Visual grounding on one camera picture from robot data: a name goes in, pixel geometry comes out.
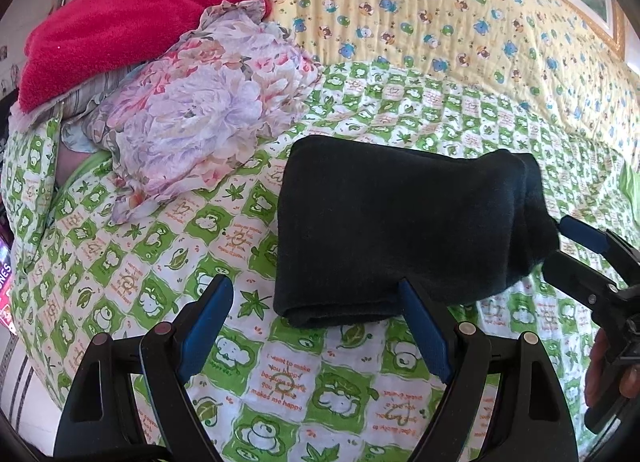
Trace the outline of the person's right hand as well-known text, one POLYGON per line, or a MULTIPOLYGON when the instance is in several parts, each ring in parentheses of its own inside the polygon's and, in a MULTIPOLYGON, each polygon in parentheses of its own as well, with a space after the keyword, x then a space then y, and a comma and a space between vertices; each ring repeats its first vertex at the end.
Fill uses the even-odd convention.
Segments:
MULTIPOLYGON (((604 355, 608 349, 608 338, 600 329, 594 339, 590 352, 590 365, 585 377, 585 400, 589 408, 593 407, 599 396, 600 381, 603 373, 604 355)), ((620 393, 629 399, 634 399, 640 392, 639 366, 629 367, 620 381, 620 393)))

